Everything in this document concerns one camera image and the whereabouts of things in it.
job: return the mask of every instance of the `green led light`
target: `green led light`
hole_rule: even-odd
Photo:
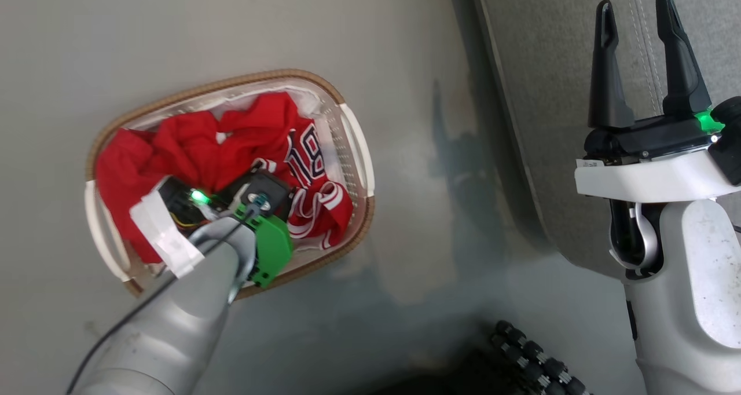
[[[206,194],[204,194],[203,192],[200,192],[198,189],[191,190],[190,199],[194,200],[194,202],[196,203],[200,203],[204,205],[211,202],[211,199],[209,199],[209,197],[206,197]]]
[[[713,118],[710,116],[709,109],[704,110],[704,112],[697,113],[695,115],[695,118],[697,118],[697,120],[699,121],[699,127],[707,134],[717,133],[718,131],[723,130],[723,127],[725,127],[725,124],[718,123],[717,121],[713,120]]]

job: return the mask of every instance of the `basket handle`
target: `basket handle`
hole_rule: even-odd
[[[105,262],[108,269],[111,270],[117,278],[121,279],[122,282],[129,281],[131,278],[128,276],[126,271],[131,268],[126,249],[124,248],[124,242],[121,239],[116,225],[113,223],[111,218],[111,212],[105,207],[105,204],[101,202],[100,197],[96,194],[97,188],[95,180],[88,181],[85,183],[85,213],[87,215],[87,225],[90,227],[90,234],[93,236],[93,242],[100,253],[101,258]],[[116,248],[115,251],[118,257],[113,256],[113,251],[109,249],[108,241],[105,239],[103,234],[103,228],[101,226],[100,217],[98,217],[98,203],[104,214],[104,220],[108,231],[111,233],[111,239],[113,239],[113,245]]]
[[[370,156],[371,152],[368,150],[368,143],[365,142],[365,136],[363,136],[360,123],[355,118],[353,110],[344,103],[340,104],[339,108],[342,110],[342,123],[344,123],[345,132],[349,137],[350,149],[355,158],[355,167],[360,175],[360,184],[368,192],[368,197],[372,197],[373,190],[376,189],[376,177],[373,175],[373,161]]]

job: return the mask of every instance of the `black wheel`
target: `black wheel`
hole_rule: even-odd
[[[533,363],[532,361],[530,363],[527,363],[527,366],[525,366],[522,370],[522,377],[526,380],[526,382],[538,382],[538,379],[540,379],[540,376],[542,375],[543,369],[540,367],[539,364]]]
[[[502,350],[502,345],[507,342],[506,337],[500,336],[498,334],[494,334],[491,337],[491,345],[495,347],[497,350]]]
[[[568,395],[583,395],[587,387],[577,378],[572,378],[566,385]]]
[[[535,344],[535,342],[527,342],[522,348],[522,353],[524,353],[524,356],[529,360],[537,361],[538,355],[543,353],[543,349],[539,345]]]
[[[558,382],[551,382],[551,384],[545,388],[545,395],[566,395],[566,389],[564,389]]]
[[[510,332],[507,333],[507,338],[510,342],[512,342],[513,345],[520,345],[520,340],[527,340],[527,336],[524,334],[524,332],[521,332],[517,330],[516,328],[513,328],[510,330]]]
[[[543,364],[543,371],[552,379],[558,379],[560,374],[566,372],[566,365],[562,361],[555,360],[551,357]]]
[[[511,361],[512,363],[516,363],[517,360],[519,360],[519,358],[521,357],[522,357],[522,351],[519,350],[519,348],[517,348],[516,346],[510,346],[505,351],[505,358]]]
[[[502,334],[503,336],[506,336],[508,329],[511,329],[511,328],[513,328],[512,324],[508,323],[507,321],[499,321],[497,322],[497,326],[495,326],[494,330],[498,334]]]

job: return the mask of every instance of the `wire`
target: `wire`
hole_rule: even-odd
[[[178,226],[180,226],[180,227],[188,228],[188,227],[198,226],[198,224],[196,224],[196,223],[183,223],[182,221],[180,221],[180,219],[178,218],[178,216],[175,215],[175,213],[173,213],[172,211],[170,211],[170,217],[172,217],[173,220],[175,221],[175,223],[177,223]]]
[[[203,255],[209,255],[218,245],[224,243],[227,239],[229,239],[232,234],[234,234],[235,231],[241,226],[246,226],[245,221],[240,221],[236,226],[234,226],[233,229],[231,229],[227,234],[222,236],[219,241],[215,242],[214,245],[208,248],[208,250],[203,252]],[[67,388],[67,395],[72,395],[72,391],[75,389],[75,385],[77,385],[77,381],[80,380],[80,376],[82,376],[82,372],[85,370],[85,366],[87,366],[87,363],[90,362],[90,360],[93,358],[93,355],[95,355],[96,351],[100,349],[101,345],[103,345],[106,340],[109,339],[109,337],[113,336],[119,329],[121,329],[122,326],[124,326],[127,322],[129,322],[135,315],[137,315],[143,308],[149,305],[155,298],[157,298],[164,290],[167,289],[170,285],[174,284],[175,280],[177,279],[176,276],[172,275],[170,278],[167,278],[167,280],[162,284],[161,287],[159,287],[156,291],[152,292],[149,297],[147,297],[143,302],[141,302],[137,307],[133,308],[128,314],[124,316],[119,322],[114,324],[111,329],[106,332],[106,334],[101,337],[98,342],[96,342],[95,345],[93,345],[93,348],[90,349],[90,351],[87,352],[87,355],[85,355],[85,358],[82,360],[82,363],[80,363],[80,366],[77,367],[77,371],[75,372],[75,375],[72,377],[72,382],[69,383],[69,387]]]

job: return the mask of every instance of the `basket rim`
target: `basket rim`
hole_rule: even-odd
[[[294,68],[235,76],[235,78],[227,78],[225,80],[215,81],[214,83],[207,83],[201,86],[196,86],[195,88],[187,89],[185,91],[169,95],[161,100],[143,105],[142,107],[135,108],[134,110],[111,121],[111,123],[108,123],[108,125],[101,129],[100,134],[98,134],[98,136],[93,141],[93,145],[90,147],[90,152],[87,156],[87,163],[85,165],[85,181],[95,181],[95,166],[96,161],[98,160],[98,155],[100,155],[101,150],[103,150],[106,141],[108,141],[108,139],[111,138],[121,126],[124,126],[124,124],[140,118],[143,115],[147,115],[148,113],[155,112],[160,108],[169,107],[169,105],[174,105],[194,97],[199,97],[204,94],[221,91],[223,89],[229,89],[234,86],[283,78],[294,78],[309,81],[310,83],[317,85],[327,94],[329,94],[336,104],[344,104],[344,97],[342,97],[339,91],[337,91],[337,89],[327,80],[312,72],[295,70]],[[296,268],[288,273],[278,275],[278,277],[276,277],[275,280],[273,280],[273,282],[270,284],[270,287],[268,287],[268,289],[272,289],[280,285],[287,284],[288,282],[291,282],[295,279],[301,278],[302,276],[311,273],[318,268],[322,268],[322,266],[339,260],[339,258],[349,253],[350,250],[354,249],[365,238],[365,235],[368,234],[368,229],[370,229],[371,221],[373,219],[373,213],[375,212],[375,203],[375,197],[366,197],[365,215],[363,216],[363,220],[360,223],[360,228],[349,242],[347,242],[342,247],[339,247],[332,252],[323,255],[320,258],[317,258],[316,260],[310,261],[306,265],[300,266],[299,268]],[[129,281],[123,282],[123,284],[126,289],[129,290],[129,292],[131,292],[135,297],[138,297],[144,291],[143,287],[138,284],[137,279],[135,278],[131,278]],[[268,289],[262,289],[259,287],[246,287],[239,291],[236,299],[250,297],[251,295],[256,295]]]

